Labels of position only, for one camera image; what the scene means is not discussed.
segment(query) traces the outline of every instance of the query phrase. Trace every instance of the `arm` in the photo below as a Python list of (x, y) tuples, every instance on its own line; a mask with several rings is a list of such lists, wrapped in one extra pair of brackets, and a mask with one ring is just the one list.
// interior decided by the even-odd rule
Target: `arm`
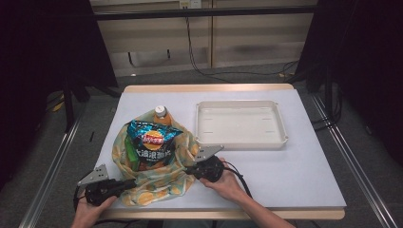
[(259, 227), (294, 227), (251, 199), (240, 188), (235, 175), (228, 170), (223, 171), (221, 178), (217, 182), (210, 182), (206, 179), (200, 179), (200, 181), (204, 186), (216, 190), (224, 199), (236, 203)]
[(105, 200), (100, 206), (93, 206), (86, 202), (84, 192), (78, 202), (76, 215), (71, 224), (71, 228), (89, 228), (97, 221), (98, 217), (116, 200), (116, 197), (110, 197)]

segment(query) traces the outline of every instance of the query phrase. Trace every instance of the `bottle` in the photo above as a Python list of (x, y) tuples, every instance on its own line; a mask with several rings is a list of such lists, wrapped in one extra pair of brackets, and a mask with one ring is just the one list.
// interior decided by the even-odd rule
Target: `bottle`
[(169, 114), (165, 106), (158, 105), (155, 107), (154, 123), (165, 125), (172, 124), (171, 114)]

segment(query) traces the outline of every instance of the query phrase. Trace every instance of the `bottle cap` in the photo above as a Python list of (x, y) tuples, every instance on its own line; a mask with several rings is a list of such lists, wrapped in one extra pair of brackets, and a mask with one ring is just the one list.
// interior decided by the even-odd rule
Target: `bottle cap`
[(155, 114), (157, 117), (162, 118), (166, 115), (166, 108), (163, 105), (158, 105), (155, 107)]

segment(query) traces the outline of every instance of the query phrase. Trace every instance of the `white table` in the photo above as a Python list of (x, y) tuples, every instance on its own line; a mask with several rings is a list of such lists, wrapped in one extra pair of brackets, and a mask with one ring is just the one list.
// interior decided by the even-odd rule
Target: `white table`
[[(221, 151), (244, 176), (256, 201), (285, 219), (342, 219), (346, 203), (336, 184), (304, 106), (291, 85), (132, 85), (125, 89), (96, 166), (120, 179), (111, 159), (122, 126), (165, 105), (176, 121), (196, 128), (202, 101), (271, 100), (278, 103), (288, 142), (270, 151)], [(104, 219), (248, 219), (239, 207), (196, 181), (183, 197), (126, 207), (115, 202)]]

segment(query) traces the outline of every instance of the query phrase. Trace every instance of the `chip bag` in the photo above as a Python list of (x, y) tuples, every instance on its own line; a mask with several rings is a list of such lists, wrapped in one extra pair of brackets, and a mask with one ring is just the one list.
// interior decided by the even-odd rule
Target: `chip bag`
[[(175, 120), (172, 120), (172, 126), (166, 126), (152, 123), (153, 118), (154, 110), (150, 110), (125, 124), (113, 144), (112, 160), (124, 179), (136, 179), (137, 183), (136, 188), (121, 194), (121, 200), (127, 206), (146, 206), (154, 201), (182, 196), (195, 181), (193, 176), (184, 173), (184, 167), (193, 164), (199, 151), (192, 133)], [(148, 131), (154, 132), (139, 142), (139, 136)], [(162, 152), (167, 150), (171, 151), (170, 155), (164, 153), (163, 156)]]

